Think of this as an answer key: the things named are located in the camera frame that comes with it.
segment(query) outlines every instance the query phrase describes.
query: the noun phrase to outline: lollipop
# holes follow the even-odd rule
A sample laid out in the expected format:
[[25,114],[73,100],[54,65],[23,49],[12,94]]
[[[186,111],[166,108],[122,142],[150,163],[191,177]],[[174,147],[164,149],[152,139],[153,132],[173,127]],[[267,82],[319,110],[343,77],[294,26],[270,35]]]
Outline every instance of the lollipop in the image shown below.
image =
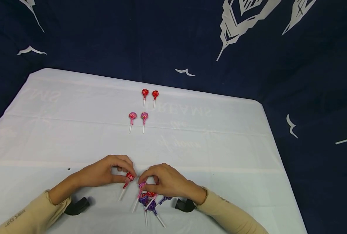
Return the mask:
[[[134,180],[134,176],[133,176],[130,172],[127,173],[127,178],[128,178],[131,182]],[[129,184],[129,183],[124,184],[123,190],[122,190],[122,192],[121,192],[121,194],[120,194],[120,197],[119,197],[119,201],[121,201],[121,199],[123,198],[123,195],[124,195],[124,193],[126,192],[126,188],[127,188],[127,185],[128,185],[128,184]]]
[[138,193],[136,202],[134,203],[134,207],[133,207],[132,212],[135,212],[135,211],[136,211],[137,203],[138,203],[138,201],[139,201],[139,199],[140,199],[140,197],[141,197],[142,187],[143,187],[144,185],[146,185],[146,182],[142,182],[142,183],[140,183],[140,184],[138,185],[138,187],[140,188],[140,191],[139,191],[139,193]]
[[143,107],[145,107],[145,102],[146,102],[146,96],[149,94],[148,89],[142,89],[142,95],[143,95]]
[[159,202],[158,202],[158,204],[156,204],[156,207],[158,206],[158,205],[161,205],[164,201],[166,201],[166,200],[171,200],[172,199],[172,197],[163,197]]
[[[146,206],[149,203],[149,197],[148,197],[147,193],[141,194],[141,197],[139,198],[139,202],[143,206]],[[144,213],[145,213],[145,224],[147,227],[148,226],[148,215],[147,215],[146,211]]]
[[129,133],[132,130],[132,125],[133,125],[133,119],[137,118],[137,114],[135,112],[131,112],[129,114],[129,118],[130,118],[130,128],[129,128]]
[[152,95],[154,96],[154,108],[155,108],[155,101],[156,97],[159,96],[159,92],[157,90],[152,91]]
[[163,227],[166,227],[163,223],[163,221],[161,220],[161,218],[159,217],[158,215],[158,212],[156,212],[156,203],[155,201],[153,200],[153,202],[151,202],[151,204],[147,207],[147,210],[151,210],[152,212],[154,212],[154,215],[158,218],[159,222],[162,224]]
[[141,118],[143,119],[142,133],[145,133],[145,122],[146,122],[146,119],[148,119],[148,117],[149,117],[149,114],[147,114],[146,112],[143,112],[141,114]]
[[152,204],[152,202],[154,202],[154,204],[156,204],[155,199],[156,199],[157,195],[158,195],[158,194],[154,194],[154,195],[153,195],[153,197],[152,197],[152,199],[150,200],[149,204],[145,207],[145,211],[148,209],[149,205]]

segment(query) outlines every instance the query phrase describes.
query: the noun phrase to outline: dark blue fabric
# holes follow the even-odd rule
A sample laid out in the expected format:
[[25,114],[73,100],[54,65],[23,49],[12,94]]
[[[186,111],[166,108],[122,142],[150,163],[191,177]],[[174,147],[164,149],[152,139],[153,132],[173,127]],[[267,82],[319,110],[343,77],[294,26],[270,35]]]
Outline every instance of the dark blue fabric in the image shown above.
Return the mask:
[[[282,0],[217,62],[223,0],[39,0],[44,33],[24,4],[0,0],[0,116],[43,67],[255,99],[307,231],[347,233],[347,143],[335,145],[347,139],[347,1],[317,0],[282,35],[294,2]],[[29,45],[47,55],[16,55]],[[186,68],[195,76],[174,70]]]

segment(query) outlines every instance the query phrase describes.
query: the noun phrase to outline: table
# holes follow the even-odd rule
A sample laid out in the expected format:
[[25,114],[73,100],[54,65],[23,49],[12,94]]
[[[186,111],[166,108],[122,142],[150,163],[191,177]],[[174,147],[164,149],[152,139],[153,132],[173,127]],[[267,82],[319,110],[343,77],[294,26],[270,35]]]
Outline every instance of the table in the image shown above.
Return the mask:
[[[150,93],[143,107],[142,89]],[[153,108],[151,92],[159,97]],[[142,119],[130,112],[148,112]],[[71,71],[31,74],[0,119],[0,224],[43,190],[108,154],[128,155],[141,174],[166,162],[238,205],[270,234],[307,233],[260,103]],[[158,208],[144,223],[131,213],[136,182],[118,202],[121,184],[85,188],[79,216],[63,215],[48,233],[225,233],[197,210]]]

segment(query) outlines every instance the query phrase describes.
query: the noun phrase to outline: left hand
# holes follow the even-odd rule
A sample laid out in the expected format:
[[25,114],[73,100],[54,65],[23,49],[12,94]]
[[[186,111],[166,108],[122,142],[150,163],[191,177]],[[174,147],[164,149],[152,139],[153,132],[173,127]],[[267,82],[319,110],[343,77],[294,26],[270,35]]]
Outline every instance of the left hand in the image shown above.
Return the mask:
[[117,167],[119,171],[130,172],[137,176],[133,168],[133,162],[126,155],[108,155],[92,165],[73,174],[80,187],[98,187],[109,183],[126,183],[129,179],[123,175],[113,175],[111,167]]

